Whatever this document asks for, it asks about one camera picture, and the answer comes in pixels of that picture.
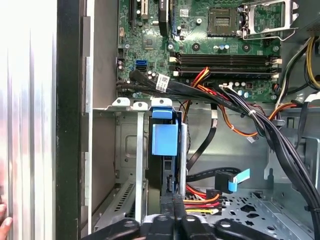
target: capacitor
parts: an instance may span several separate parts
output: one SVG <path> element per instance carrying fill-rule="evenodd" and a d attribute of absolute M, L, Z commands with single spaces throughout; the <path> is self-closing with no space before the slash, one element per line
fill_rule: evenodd
<path fill-rule="evenodd" d="M 180 33 L 181 33 L 181 29 L 182 29 L 181 26 L 177 26 L 177 27 L 176 27 L 176 33 L 177 33 L 177 34 L 180 34 Z"/>
<path fill-rule="evenodd" d="M 201 18 L 198 18 L 198 19 L 196 20 L 196 24 L 197 24 L 198 26 L 200 26 L 201 23 L 202 23 L 202 19 L 201 19 Z"/>

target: screw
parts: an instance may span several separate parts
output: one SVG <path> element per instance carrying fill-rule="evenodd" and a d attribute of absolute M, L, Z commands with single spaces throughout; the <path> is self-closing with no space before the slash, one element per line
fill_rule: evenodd
<path fill-rule="evenodd" d="M 187 216 L 187 217 L 186 217 L 186 220 L 187 220 L 188 222 L 194 222 L 194 221 L 195 221 L 195 217 L 194 217 L 194 216 Z"/>
<path fill-rule="evenodd" d="M 127 221 L 125 224 L 124 224 L 124 226 L 126 227 L 126 228 L 131 228 L 131 227 L 133 227 L 135 224 L 134 224 L 134 222 L 133 221 Z"/>
<path fill-rule="evenodd" d="M 158 217 L 159 221 L 167 221 L 167 217 L 166 216 L 159 216 Z"/>
<path fill-rule="evenodd" d="M 226 222 L 226 221 L 222 221 L 220 223 L 220 225 L 224 228 L 230 228 L 231 227 L 231 224 L 229 222 Z"/>
<path fill-rule="evenodd" d="M 174 49 L 174 46 L 170 43 L 170 44 L 168 45 L 168 49 L 169 49 L 169 50 L 172 50 L 172 49 Z"/>

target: chip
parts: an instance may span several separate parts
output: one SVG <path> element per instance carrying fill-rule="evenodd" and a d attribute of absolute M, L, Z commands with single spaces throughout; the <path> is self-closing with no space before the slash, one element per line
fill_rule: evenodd
<path fill-rule="evenodd" d="M 157 36 L 147 34 L 143 36 L 143 49 L 154 50 L 157 48 Z"/>
<path fill-rule="evenodd" d="M 208 37 L 233 37 L 237 31 L 237 10 L 213 7 L 209 10 Z"/>
<path fill-rule="evenodd" d="M 147 39 L 147 40 L 146 40 L 146 44 L 147 44 L 147 45 L 152 45 L 152 39 Z"/>

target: blue sata port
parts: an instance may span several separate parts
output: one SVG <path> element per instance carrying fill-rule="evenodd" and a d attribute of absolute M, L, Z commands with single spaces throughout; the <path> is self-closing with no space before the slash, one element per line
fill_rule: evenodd
<path fill-rule="evenodd" d="M 147 66 L 148 60 L 135 60 L 135 65 L 136 66 Z"/>

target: blue tab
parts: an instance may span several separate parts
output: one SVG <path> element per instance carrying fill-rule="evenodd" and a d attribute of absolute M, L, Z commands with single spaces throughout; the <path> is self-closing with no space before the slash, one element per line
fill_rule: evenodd
<path fill-rule="evenodd" d="M 249 178 L 250 178 L 250 168 L 234 176 L 233 181 L 229 181 L 228 183 L 229 191 L 236 192 L 238 190 L 238 184 L 242 183 L 245 180 L 248 180 Z"/>
<path fill-rule="evenodd" d="M 152 109 L 153 119 L 172 119 L 172 107 L 154 107 Z"/>
<path fill-rule="evenodd" d="M 178 121 L 176 124 L 153 124 L 152 155 L 178 155 Z"/>

